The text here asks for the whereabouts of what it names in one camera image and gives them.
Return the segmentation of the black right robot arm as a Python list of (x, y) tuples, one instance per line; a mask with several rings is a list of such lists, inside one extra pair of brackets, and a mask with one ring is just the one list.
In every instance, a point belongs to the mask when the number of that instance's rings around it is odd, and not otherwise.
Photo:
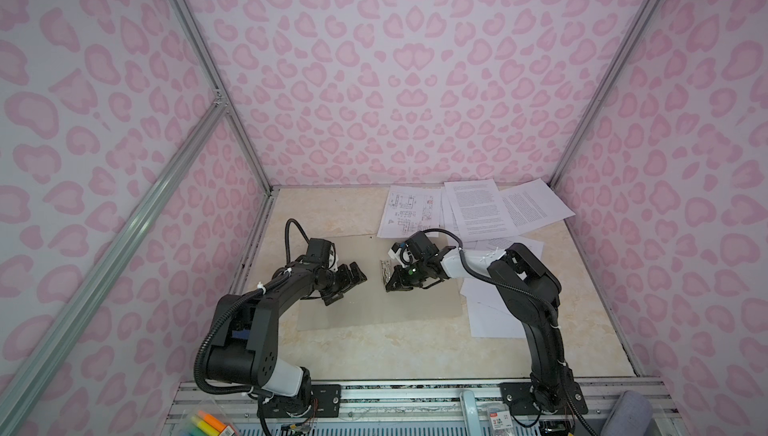
[(559, 324), (562, 286), (527, 246), (438, 248), (427, 237), (413, 237), (394, 243), (389, 257), (394, 268), (384, 278), (388, 292), (426, 290), (449, 279), (482, 282), (496, 290), (505, 309), (521, 323), (531, 357), (529, 388), (510, 406), (530, 408), (535, 414), (570, 412), (578, 418), (588, 412), (566, 361)]

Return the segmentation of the technical drawing paper sheet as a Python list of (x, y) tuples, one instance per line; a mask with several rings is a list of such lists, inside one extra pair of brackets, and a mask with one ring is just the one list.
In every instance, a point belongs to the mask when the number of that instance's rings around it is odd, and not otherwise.
[(377, 236), (382, 239), (403, 239), (414, 232), (441, 226), (440, 189), (391, 186)]

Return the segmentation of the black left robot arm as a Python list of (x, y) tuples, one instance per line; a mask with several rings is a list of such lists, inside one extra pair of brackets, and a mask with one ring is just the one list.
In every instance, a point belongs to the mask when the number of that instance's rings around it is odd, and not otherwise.
[(308, 369), (280, 359), (280, 318), (313, 293), (329, 306), (366, 281), (355, 262), (334, 269), (328, 262), (300, 258), (258, 289), (222, 297), (195, 357), (198, 389), (216, 396), (244, 393), (259, 404), (304, 414), (313, 407), (311, 376)]

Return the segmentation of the translucent beige file folder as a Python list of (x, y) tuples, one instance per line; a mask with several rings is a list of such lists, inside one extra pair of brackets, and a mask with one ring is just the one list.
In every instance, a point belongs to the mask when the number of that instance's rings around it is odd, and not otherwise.
[(397, 262), (388, 255), (393, 242), (374, 235), (333, 239), (341, 263), (356, 262), (367, 280), (327, 306), (320, 300), (298, 304), (297, 329), (314, 331), (459, 317), (460, 285), (447, 281), (431, 289), (388, 292), (385, 279)]

